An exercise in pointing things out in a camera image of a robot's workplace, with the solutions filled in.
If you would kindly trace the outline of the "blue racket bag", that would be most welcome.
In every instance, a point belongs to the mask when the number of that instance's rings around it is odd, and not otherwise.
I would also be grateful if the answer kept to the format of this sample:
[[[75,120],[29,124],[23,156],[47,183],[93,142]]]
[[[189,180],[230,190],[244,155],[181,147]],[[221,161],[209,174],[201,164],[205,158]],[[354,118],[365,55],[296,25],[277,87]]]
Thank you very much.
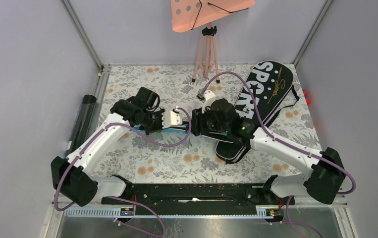
[[[188,122],[184,121],[183,125],[171,126],[168,128],[160,128],[160,129],[148,129],[147,127],[138,125],[134,127],[137,131],[142,132],[146,135],[152,133],[161,133],[161,132],[178,132],[178,133],[191,133],[189,131]]]

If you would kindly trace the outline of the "black shuttlecock tube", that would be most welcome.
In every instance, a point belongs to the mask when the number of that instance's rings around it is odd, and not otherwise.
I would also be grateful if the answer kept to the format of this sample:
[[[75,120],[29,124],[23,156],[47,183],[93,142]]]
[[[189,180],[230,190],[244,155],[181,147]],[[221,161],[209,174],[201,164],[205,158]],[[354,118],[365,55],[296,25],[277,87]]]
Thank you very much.
[[[87,94],[83,96],[78,115],[72,130],[65,154],[68,155],[81,146],[89,133],[97,98]]]

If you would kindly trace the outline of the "black sport racket bag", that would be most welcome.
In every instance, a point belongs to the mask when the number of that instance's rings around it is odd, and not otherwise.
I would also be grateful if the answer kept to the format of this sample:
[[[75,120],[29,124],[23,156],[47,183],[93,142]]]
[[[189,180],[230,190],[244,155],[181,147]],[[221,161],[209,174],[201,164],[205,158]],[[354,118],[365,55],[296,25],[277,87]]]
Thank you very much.
[[[300,99],[294,88],[294,71],[286,65],[267,60],[257,63],[251,69],[244,87],[234,104],[241,117],[259,124],[257,114],[247,89],[255,96],[263,124],[269,128],[280,112],[294,106]]]

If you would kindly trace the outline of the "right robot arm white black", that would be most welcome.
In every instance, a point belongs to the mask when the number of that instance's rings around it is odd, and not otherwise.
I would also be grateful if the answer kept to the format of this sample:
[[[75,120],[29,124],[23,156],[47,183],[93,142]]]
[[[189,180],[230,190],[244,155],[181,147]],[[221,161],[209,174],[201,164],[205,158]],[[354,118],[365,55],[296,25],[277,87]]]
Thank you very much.
[[[194,109],[191,123],[195,136],[209,132],[226,133],[233,144],[266,152],[300,171],[294,176],[271,176],[266,181],[263,198],[269,204],[276,204],[287,196],[308,195],[330,205],[340,193],[346,172],[339,153],[333,148],[324,151],[310,149],[265,131],[253,119],[241,117],[226,99]]]

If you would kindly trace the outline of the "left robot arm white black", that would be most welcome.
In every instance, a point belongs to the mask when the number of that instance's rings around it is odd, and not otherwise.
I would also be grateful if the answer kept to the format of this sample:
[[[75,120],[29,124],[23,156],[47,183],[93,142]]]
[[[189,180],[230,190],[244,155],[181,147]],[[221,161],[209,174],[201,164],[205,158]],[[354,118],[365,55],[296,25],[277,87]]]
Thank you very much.
[[[171,111],[158,109],[159,102],[157,93],[141,87],[135,96],[117,101],[101,125],[76,150],[64,159],[56,157],[52,160],[56,210],[64,211],[74,204],[85,206],[94,199],[108,196],[113,196],[121,204],[132,199],[132,191],[127,187],[129,183],[124,178],[94,177],[92,172],[111,147],[130,130],[162,147],[177,146],[188,139],[185,136],[177,143],[164,144],[154,141],[136,128],[141,126],[147,133],[162,131],[182,125],[182,116],[189,116],[182,107]]]

